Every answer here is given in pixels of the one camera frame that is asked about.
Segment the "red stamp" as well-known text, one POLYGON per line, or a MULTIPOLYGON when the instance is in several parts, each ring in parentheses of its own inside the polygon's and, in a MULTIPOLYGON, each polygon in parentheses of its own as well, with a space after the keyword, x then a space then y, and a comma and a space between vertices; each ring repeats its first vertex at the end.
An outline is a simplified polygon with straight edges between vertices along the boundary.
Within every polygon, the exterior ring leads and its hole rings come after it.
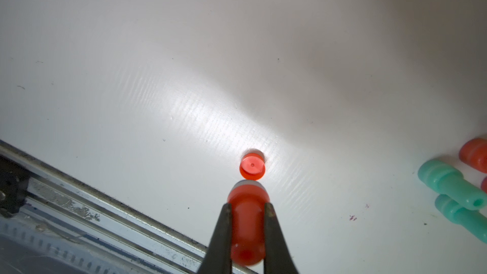
POLYGON ((484 191, 485 193, 487 193, 487 178, 485 178, 482 181, 480 189, 482 189, 482 191, 484 191))
POLYGON ((227 203, 232 206, 231 259, 240 266, 253 266, 266 256, 265 204, 270 197, 259 182, 242 180, 232 188, 227 203))
POLYGON ((465 143, 459 151, 460 160, 486 174, 486 139, 475 138, 465 143))

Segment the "red stamp bottom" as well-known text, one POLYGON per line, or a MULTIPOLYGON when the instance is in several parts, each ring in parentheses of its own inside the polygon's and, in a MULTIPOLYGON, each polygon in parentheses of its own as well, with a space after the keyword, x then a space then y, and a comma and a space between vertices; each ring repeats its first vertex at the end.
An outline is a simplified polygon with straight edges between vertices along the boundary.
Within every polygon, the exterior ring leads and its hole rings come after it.
POLYGON ((480 189, 482 189, 482 191, 484 191, 485 193, 487 193, 487 178, 485 178, 482 181, 480 189))

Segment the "red stamp top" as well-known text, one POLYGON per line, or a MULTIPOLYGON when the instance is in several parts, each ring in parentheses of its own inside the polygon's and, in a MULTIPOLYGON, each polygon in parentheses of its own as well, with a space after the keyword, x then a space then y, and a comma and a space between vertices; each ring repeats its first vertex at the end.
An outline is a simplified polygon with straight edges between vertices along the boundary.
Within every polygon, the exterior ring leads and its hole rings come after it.
POLYGON ((240 266, 253 266, 266 256, 265 204, 270 197, 259 182, 242 180, 232 188, 227 203, 232 206, 231 259, 240 266))

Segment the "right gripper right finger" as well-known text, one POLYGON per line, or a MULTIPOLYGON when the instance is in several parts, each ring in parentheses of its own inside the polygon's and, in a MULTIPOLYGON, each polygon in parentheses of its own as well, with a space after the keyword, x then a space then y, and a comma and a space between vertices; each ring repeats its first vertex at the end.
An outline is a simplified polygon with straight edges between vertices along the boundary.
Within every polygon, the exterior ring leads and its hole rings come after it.
POLYGON ((265 274, 298 274, 285 242, 273 204, 265 204, 264 235, 266 256, 265 274))

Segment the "green stamp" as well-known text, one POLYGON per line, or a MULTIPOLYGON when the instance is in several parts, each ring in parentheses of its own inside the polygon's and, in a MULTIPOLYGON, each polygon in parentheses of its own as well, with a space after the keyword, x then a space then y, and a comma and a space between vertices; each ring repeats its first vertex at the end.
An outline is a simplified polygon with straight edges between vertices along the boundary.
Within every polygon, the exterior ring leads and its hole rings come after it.
POLYGON ((431 190, 448 196, 463 208, 478 211, 486 206, 486 193, 465 180, 458 169, 443 161, 423 163, 417 176, 431 190))
POLYGON ((486 243, 486 217, 479 211, 463 208, 447 195, 439 195, 434 204, 446 219, 464 227, 475 238, 486 243))

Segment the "red cap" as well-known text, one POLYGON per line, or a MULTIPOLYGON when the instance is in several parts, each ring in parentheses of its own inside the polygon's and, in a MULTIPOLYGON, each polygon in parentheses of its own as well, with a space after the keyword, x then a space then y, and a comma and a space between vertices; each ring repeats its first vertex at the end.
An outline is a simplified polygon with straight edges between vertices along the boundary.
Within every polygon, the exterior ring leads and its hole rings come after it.
POLYGON ((266 172, 265 160, 258 153, 247 153, 242 157, 239 170, 246 180, 260 180, 266 172))

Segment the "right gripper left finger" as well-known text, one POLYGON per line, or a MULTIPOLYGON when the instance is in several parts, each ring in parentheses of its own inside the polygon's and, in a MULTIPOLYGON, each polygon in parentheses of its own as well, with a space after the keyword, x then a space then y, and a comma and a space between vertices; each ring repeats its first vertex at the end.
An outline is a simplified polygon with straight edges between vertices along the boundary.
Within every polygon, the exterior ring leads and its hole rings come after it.
POLYGON ((232 205, 223 205, 197 274, 231 274, 232 205))

